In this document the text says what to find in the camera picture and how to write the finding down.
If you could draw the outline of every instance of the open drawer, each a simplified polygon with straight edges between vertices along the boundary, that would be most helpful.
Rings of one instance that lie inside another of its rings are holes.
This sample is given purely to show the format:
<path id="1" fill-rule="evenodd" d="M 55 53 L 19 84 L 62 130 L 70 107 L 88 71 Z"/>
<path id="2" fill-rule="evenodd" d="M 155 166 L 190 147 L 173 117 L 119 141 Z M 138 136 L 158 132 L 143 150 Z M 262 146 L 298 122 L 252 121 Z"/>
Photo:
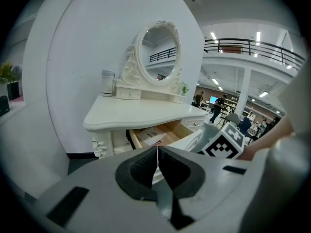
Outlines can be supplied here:
<path id="1" fill-rule="evenodd" d="M 172 121 L 154 126 L 166 133 L 158 146 L 171 146 L 185 151 L 191 151 L 199 140 L 202 130 L 192 131 L 178 121 Z M 148 147 L 148 145 L 137 137 L 137 134 L 144 129 L 129 130 L 130 137 L 137 149 Z"/>

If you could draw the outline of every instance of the vanity table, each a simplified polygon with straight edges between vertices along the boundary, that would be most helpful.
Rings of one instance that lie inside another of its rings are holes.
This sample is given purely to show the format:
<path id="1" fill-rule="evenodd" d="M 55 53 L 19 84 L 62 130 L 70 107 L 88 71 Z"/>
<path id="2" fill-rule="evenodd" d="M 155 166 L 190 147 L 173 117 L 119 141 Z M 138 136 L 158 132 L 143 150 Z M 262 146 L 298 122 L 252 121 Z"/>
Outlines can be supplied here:
<path id="1" fill-rule="evenodd" d="M 162 145 L 190 151 L 202 133 L 205 115 L 206 111 L 185 103 L 98 96 L 83 126 L 92 132 L 99 158 L 145 147 L 136 134 L 153 126 L 167 133 Z"/>
<path id="2" fill-rule="evenodd" d="M 181 55 L 172 22 L 152 22 L 137 34 L 115 82 L 115 95 L 98 96 L 84 120 L 84 128 L 92 132 L 95 156 L 105 158 L 148 146 L 139 133 L 147 134 L 150 127 L 162 136 L 153 146 L 185 151 L 195 147 L 207 112 L 183 103 Z M 161 178 L 157 170 L 154 183 Z"/>

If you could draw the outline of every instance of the white pillar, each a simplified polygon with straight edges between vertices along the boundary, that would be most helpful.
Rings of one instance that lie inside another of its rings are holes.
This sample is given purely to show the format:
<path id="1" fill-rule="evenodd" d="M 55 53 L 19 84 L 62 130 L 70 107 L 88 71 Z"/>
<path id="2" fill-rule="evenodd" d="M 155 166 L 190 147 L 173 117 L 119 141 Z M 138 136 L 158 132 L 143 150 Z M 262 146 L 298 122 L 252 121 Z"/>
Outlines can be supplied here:
<path id="1" fill-rule="evenodd" d="M 250 79 L 251 79 L 251 70 L 246 68 L 244 71 L 244 78 L 243 78 L 243 84 L 242 84 L 239 101 L 234 111 L 234 113 L 236 113 L 239 117 L 242 115 L 242 112 L 247 102 Z"/>

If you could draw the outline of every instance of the metal railing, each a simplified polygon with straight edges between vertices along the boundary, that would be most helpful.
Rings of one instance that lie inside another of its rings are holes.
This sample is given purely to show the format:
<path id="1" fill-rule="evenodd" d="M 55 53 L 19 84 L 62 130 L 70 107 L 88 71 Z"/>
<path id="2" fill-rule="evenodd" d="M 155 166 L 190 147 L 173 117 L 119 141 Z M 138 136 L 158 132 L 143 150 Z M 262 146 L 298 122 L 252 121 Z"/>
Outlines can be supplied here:
<path id="1" fill-rule="evenodd" d="M 260 56 L 274 60 L 284 67 L 291 66 L 297 70 L 300 70 L 305 62 L 305 59 L 296 53 L 262 41 L 257 42 L 255 40 L 238 38 L 223 38 L 217 39 L 217 41 L 218 43 L 215 43 L 215 40 L 205 40 L 204 51 L 207 53 L 213 51 L 221 53 L 229 50 L 254 57 Z"/>
<path id="2" fill-rule="evenodd" d="M 151 55 L 149 63 L 151 63 L 152 61 L 158 61 L 158 60 L 165 59 L 165 58 L 168 59 L 173 56 L 176 56 L 176 48 L 167 49 L 162 52 L 158 52 L 158 53 Z"/>

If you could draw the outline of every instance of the black pot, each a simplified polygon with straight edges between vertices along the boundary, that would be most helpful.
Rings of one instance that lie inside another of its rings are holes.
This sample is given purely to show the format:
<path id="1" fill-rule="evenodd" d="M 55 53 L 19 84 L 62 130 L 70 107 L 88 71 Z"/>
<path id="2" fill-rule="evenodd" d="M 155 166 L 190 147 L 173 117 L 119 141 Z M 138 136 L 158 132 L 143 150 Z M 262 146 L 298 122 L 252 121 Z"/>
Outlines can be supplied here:
<path id="1" fill-rule="evenodd" d="M 7 84 L 7 88 L 8 88 L 9 100 L 14 100 L 14 99 L 17 99 L 19 97 L 18 82 Z"/>

